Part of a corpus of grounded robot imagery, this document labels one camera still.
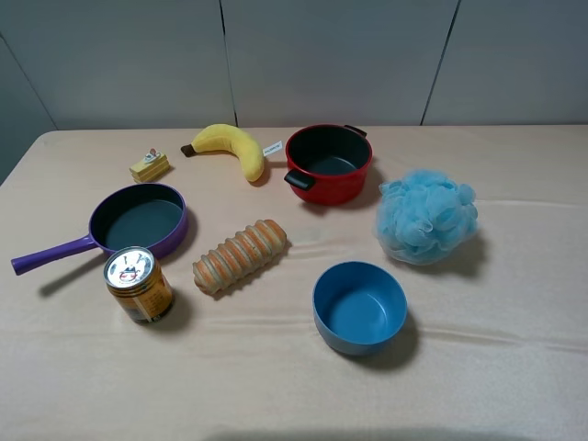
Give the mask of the blue mesh bath sponge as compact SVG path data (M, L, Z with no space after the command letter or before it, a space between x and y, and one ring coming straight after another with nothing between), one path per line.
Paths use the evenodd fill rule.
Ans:
M447 174L414 170L379 185L375 235L391 259L427 266L448 257L478 230L476 193Z

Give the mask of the ridged bread loaf toy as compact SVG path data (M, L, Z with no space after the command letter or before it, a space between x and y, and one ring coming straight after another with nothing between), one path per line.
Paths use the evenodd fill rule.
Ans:
M287 241L274 220L257 220L193 263L195 285L207 295L225 290L272 262Z

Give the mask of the yellow cake slice toy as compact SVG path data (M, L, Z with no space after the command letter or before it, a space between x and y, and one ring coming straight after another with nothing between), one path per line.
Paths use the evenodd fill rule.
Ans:
M155 149L148 151L143 158L130 167L130 174L135 183L149 183L159 179L171 170L167 156Z

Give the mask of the red cooking pot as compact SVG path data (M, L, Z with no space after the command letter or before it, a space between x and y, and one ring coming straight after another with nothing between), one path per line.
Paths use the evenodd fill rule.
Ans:
M357 197L373 159L363 130L336 124L296 131L288 139L285 153L285 182L300 199L323 206L342 205Z

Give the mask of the blue plastic bowl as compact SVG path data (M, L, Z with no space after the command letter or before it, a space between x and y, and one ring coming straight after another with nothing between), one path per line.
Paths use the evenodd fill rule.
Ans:
M346 356L380 352L405 324L408 303L399 282L367 262L328 268L312 292L315 326L326 344Z

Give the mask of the yellow plush banana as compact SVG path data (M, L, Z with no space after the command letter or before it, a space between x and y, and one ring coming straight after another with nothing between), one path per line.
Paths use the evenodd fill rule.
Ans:
M238 158L244 178L253 183L265 171L265 158L282 149L282 141L262 148L248 132L238 127L212 124L199 132L190 144L182 146L180 151L186 157L214 152L231 153Z

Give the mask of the purple frying pan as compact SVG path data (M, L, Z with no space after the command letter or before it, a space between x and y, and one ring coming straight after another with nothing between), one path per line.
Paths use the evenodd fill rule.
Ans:
M187 204L177 190L158 183L136 184L116 191L96 207L86 236L14 258L11 265L20 276L93 248L114 254L130 246L146 248L162 258L175 251L187 231Z

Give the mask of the yellow drink can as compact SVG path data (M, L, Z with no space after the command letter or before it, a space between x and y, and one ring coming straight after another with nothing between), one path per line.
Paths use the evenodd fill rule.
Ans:
M159 322L175 296L153 253L140 246L123 248L107 260L104 279L110 294L138 324Z

